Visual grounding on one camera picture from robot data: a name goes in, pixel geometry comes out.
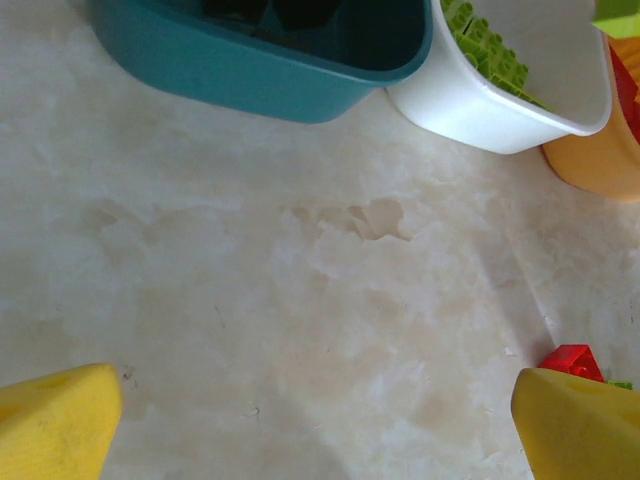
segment green lego brick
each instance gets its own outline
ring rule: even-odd
[[[473,5],[469,2],[460,4],[455,10],[451,9],[446,15],[449,30],[452,32],[464,30],[471,22],[472,17]]]
[[[478,68],[478,59],[476,57],[474,57],[470,53],[465,53],[464,58],[466,58],[469,61],[469,63],[473,65],[473,68],[475,69]]]
[[[627,390],[633,390],[633,383],[631,382],[620,382],[618,380],[609,380],[607,383],[609,385],[615,385],[616,387],[626,388]]]
[[[600,0],[593,24],[613,38],[640,36],[640,0]]]
[[[476,63],[480,64],[488,58],[488,52],[480,43],[474,42],[471,38],[456,32],[455,39],[460,50],[465,55],[469,54],[476,59]]]
[[[485,18],[473,16],[469,2],[441,0],[441,5],[460,51],[473,68],[498,88],[549,110],[524,91],[529,68],[518,62],[516,53],[504,45],[500,35],[491,31]]]

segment orange plastic bin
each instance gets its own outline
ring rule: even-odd
[[[551,167],[567,183],[615,200],[638,202],[640,144],[622,113],[610,56],[608,66],[615,95],[607,125],[589,137],[563,137],[543,149]]]

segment white marble surface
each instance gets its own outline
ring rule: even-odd
[[[640,207],[384,92],[301,126],[152,90],[77,2],[0,22],[0,384],[116,365],[105,479],[530,478],[522,367],[640,383]]]

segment red lego brick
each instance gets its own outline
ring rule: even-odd
[[[618,91],[618,101],[622,108],[627,123],[632,127],[636,120],[636,96],[638,95],[638,86],[624,66],[622,60],[618,57],[613,48],[609,48],[611,52],[611,64],[613,65],[613,73],[616,79],[616,90]]]
[[[604,382],[589,345],[560,345],[538,367]]]

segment plastic storage bin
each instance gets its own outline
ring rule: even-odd
[[[543,145],[549,164],[567,183],[625,202],[640,201],[640,145],[624,117],[613,68],[611,119],[602,131],[590,137],[570,135]]]
[[[345,0],[328,25],[295,34],[271,4],[259,31],[206,17],[201,0],[88,5],[107,52],[143,82],[304,123],[332,120],[372,89],[403,80],[422,65],[432,38],[424,0]]]
[[[591,135],[611,113],[602,34],[591,0],[471,0],[475,13],[529,66],[527,91],[552,112],[487,81],[451,35],[431,0],[434,38],[423,67],[388,89],[409,120],[445,137],[510,154],[569,133]]]

